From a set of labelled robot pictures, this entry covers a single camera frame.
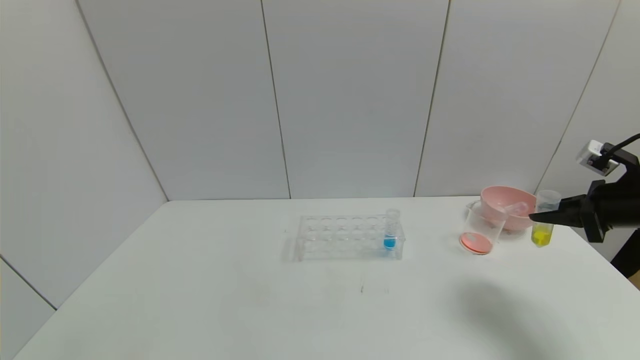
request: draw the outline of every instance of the white table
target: white table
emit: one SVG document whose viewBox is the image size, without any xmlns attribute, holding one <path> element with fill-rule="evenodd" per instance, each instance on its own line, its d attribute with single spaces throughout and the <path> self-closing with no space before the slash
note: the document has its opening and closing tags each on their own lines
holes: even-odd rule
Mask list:
<svg viewBox="0 0 640 360">
<path fill-rule="evenodd" d="M 567 227 L 470 254 L 474 199 L 169 202 L 16 360 L 640 359 L 640 292 Z M 285 261 L 300 215 L 391 207 L 403 260 Z"/>
</svg>

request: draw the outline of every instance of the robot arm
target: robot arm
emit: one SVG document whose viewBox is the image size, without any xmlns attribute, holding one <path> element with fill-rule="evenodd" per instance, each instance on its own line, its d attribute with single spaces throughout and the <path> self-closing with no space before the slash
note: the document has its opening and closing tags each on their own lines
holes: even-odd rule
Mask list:
<svg viewBox="0 0 640 360">
<path fill-rule="evenodd" d="M 530 214 L 535 222 L 583 227 L 587 240 L 602 243 L 605 233 L 615 227 L 640 227 L 640 163 L 637 156 L 622 147 L 640 138 L 634 135 L 618 145 L 591 141 L 578 156 L 578 162 L 606 176 L 619 164 L 626 172 L 618 181 L 591 183 L 586 194 L 562 199 L 558 210 Z M 629 277 L 640 270 L 640 230 L 636 230 L 611 262 Z"/>
</svg>

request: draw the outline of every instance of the wall seam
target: wall seam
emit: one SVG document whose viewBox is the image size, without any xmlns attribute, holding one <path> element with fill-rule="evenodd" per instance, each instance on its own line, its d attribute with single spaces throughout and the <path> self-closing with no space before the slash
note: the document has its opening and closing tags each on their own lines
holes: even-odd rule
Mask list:
<svg viewBox="0 0 640 360">
<path fill-rule="evenodd" d="M 442 29 L 442 41 L 440 41 L 440 52 L 438 54 L 438 65 L 436 66 L 436 74 L 433 77 L 433 89 L 431 90 L 431 102 L 429 103 L 429 114 L 427 115 L 427 124 L 424 127 L 424 139 L 422 141 L 422 150 L 420 151 L 420 161 L 418 162 L 418 172 L 415 176 L 415 186 L 413 187 L 413 197 L 418 191 L 418 182 L 420 181 L 420 169 L 422 168 L 422 157 L 424 156 L 424 146 L 427 143 L 427 131 L 429 131 L 429 123 L 431 122 L 431 111 L 433 110 L 433 98 L 436 94 L 436 85 L 438 83 L 438 75 L 440 73 L 440 62 L 442 61 L 442 49 L 444 49 L 444 38 L 447 34 L 447 25 L 449 24 L 449 10 L 451 10 L 451 1 L 447 4 L 447 15 L 444 19 L 444 28 Z"/>
<path fill-rule="evenodd" d="M 47 305 L 51 306 L 51 308 L 54 309 L 54 311 L 58 310 L 58 308 L 55 307 L 51 303 L 51 301 L 49 301 L 49 299 L 47 299 L 41 292 L 39 292 L 38 289 L 36 289 L 35 286 L 33 286 L 24 276 L 22 276 L 22 274 L 20 274 L 20 272 L 15 267 L 13 267 L 13 265 L 11 265 L 11 263 L 9 261 L 7 261 L 7 259 L 2 254 L 0 254 L 0 260 L 2 260 L 2 262 L 4 262 L 6 264 L 6 266 L 8 266 L 9 269 L 11 269 L 16 275 L 18 275 L 18 277 L 20 279 L 22 279 L 22 281 L 24 281 L 24 283 L 27 284 L 27 286 L 29 286 L 33 290 L 33 292 L 38 294 L 38 296 L 42 300 L 44 300 L 44 302 L 46 302 Z"/>
<path fill-rule="evenodd" d="M 89 28 L 89 23 L 86 21 L 86 17 L 84 16 L 84 12 L 82 11 L 82 8 L 80 7 L 80 2 L 79 2 L 79 0 L 75 0 L 74 2 L 76 4 L 76 8 L 78 9 L 78 12 L 80 13 L 80 17 L 82 18 L 82 21 L 84 23 L 84 28 L 86 29 L 87 33 L 89 34 L 89 38 L 91 39 L 91 43 L 93 44 L 93 50 L 95 50 L 95 54 L 98 56 L 98 60 L 100 61 L 100 66 L 102 66 L 102 71 L 104 71 L 104 75 L 107 77 L 107 80 L 109 81 L 109 85 L 111 86 L 111 91 L 113 91 L 114 95 L 116 96 L 116 100 L 118 101 L 118 105 L 120 106 L 120 109 L 122 110 L 122 113 L 124 114 L 124 118 L 126 119 L 127 124 L 129 125 L 129 130 L 131 130 L 131 133 L 133 134 L 134 139 L 136 140 L 136 142 L 138 143 L 138 146 L 140 147 L 140 150 L 142 151 L 142 155 L 144 155 L 145 160 L 147 161 L 147 164 L 149 165 L 149 168 L 151 169 L 151 173 L 153 173 L 154 178 L 156 179 L 156 182 L 157 182 L 158 186 L 160 186 L 160 190 L 164 194 L 165 201 L 169 201 L 169 196 L 167 196 L 166 191 L 164 190 L 164 187 L 162 186 L 162 183 L 160 182 L 160 178 L 158 178 L 156 170 L 151 165 L 151 161 L 149 161 L 149 157 L 147 156 L 147 152 L 145 151 L 145 148 L 142 146 L 142 143 L 140 142 L 140 138 L 138 138 L 138 134 L 136 134 L 136 130 L 133 128 L 133 125 L 131 124 L 131 120 L 129 119 L 129 114 L 127 114 L 127 111 L 125 110 L 124 105 L 122 104 L 122 100 L 120 100 L 120 96 L 118 95 L 118 92 L 116 91 L 115 85 L 113 84 L 113 81 L 111 80 L 111 76 L 109 75 L 109 72 L 107 71 L 107 67 L 104 64 L 104 60 L 102 59 L 102 55 L 100 54 L 100 50 L 98 49 L 98 44 L 95 42 L 95 39 L 93 37 L 93 33 L 91 32 L 91 29 Z"/>
<path fill-rule="evenodd" d="M 280 123 L 280 107 L 278 106 L 278 96 L 276 94 L 276 79 L 273 76 L 273 63 L 271 62 L 271 48 L 269 47 L 269 35 L 267 34 L 267 18 L 264 16 L 264 3 L 260 0 L 262 9 L 262 23 L 264 25 L 264 39 L 267 42 L 267 55 L 269 56 L 269 69 L 271 70 L 271 84 L 273 85 L 273 99 L 276 103 L 276 115 L 278 117 L 278 129 L 280 130 L 280 145 L 282 146 L 282 159 L 284 160 L 284 174 L 287 177 L 287 189 L 291 199 L 291 184 L 289 182 L 289 170 L 287 168 L 287 156 L 284 152 L 284 137 L 282 136 L 282 124 Z"/>
<path fill-rule="evenodd" d="M 598 60 L 600 59 L 600 55 L 602 54 L 602 49 L 604 49 L 604 44 L 607 43 L 607 39 L 609 38 L 609 32 L 611 32 L 611 28 L 613 27 L 613 22 L 616 20 L 616 16 L 618 15 L 618 9 L 620 9 L 620 3 L 622 2 L 622 0 L 618 0 L 618 5 L 616 5 L 616 11 L 613 12 L 613 17 L 611 18 L 611 23 L 609 24 L 609 29 L 607 29 L 607 34 L 604 36 L 604 41 L 602 41 L 602 45 L 600 46 L 600 50 L 598 51 L 598 56 L 596 56 L 596 60 L 593 62 L 593 67 L 591 68 L 591 72 L 589 73 L 589 76 L 587 77 L 587 81 L 584 83 L 584 87 L 582 88 L 582 92 L 580 93 L 580 97 L 578 98 L 578 101 L 575 103 L 575 107 L 573 108 L 573 112 L 571 112 L 571 116 L 569 117 L 569 121 L 566 123 L 566 127 L 564 127 L 564 131 L 562 132 L 562 136 L 560 136 L 560 141 L 558 141 L 558 144 L 556 145 L 556 149 L 554 150 L 553 155 L 551 155 L 551 158 L 549 159 L 549 162 L 547 163 L 547 167 L 545 167 L 545 171 L 542 173 L 542 176 L 540 177 L 540 181 L 538 181 L 538 185 L 536 185 L 536 189 L 534 190 L 534 193 L 538 192 L 538 189 L 540 188 L 540 184 L 542 184 L 542 180 L 545 178 L 545 175 L 547 174 L 547 170 L 549 170 L 549 167 L 551 166 L 551 162 L 554 160 L 554 157 L 556 156 L 556 153 L 558 152 L 558 149 L 560 149 L 560 144 L 562 143 L 562 140 L 564 138 L 564 135 L 566 134 L 566 131 L 569 129 L 569 125 L 571 125 L 571 120 L 573 120 L 573 116 L 575 115 L 576 110 L 578 110 L 578 106 L 580 105 L 580 101 L 582 100 L 582 96 L 584 95 L 584 92 L 587 89 L 587 86 L 589 85 L 589 81 L 591 80 L 591 76 L 593 75 L 593 71 L 596 69 L 596 65 L 598 65 Z"/>
</svg>

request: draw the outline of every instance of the blue liquid test tube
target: blue liquid test tube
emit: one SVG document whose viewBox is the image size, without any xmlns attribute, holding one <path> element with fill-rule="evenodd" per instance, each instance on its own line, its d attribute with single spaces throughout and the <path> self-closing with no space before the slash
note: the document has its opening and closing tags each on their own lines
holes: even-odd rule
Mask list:
<svg viewBox="0 0 640 360">
<path fill-rule="evenodd" d="M 398 229 L 400 227 L 400 210 L 388 209 L 385 220 L 385 238 L 383 244 L 387 249 L 396 247 Z"/>
</svg>

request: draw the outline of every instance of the measuring cup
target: measuring cup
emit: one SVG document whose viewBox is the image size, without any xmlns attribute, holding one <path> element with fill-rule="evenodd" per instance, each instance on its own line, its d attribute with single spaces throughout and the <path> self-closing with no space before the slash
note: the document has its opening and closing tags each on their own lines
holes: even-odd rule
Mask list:
<svg viewBox="0 0 640 360">
<path fill-rule="evenodd" d="M 474 202 L 467 207 L 469 214 L 460 235 L 460 243 L 463 248 L 474 254 L 488 254 L 493 248 L 493 244 L 498 240 L 508 215 L 505 212 L 497 211 L 488 217 L 480 202 Z"/>
</svg>

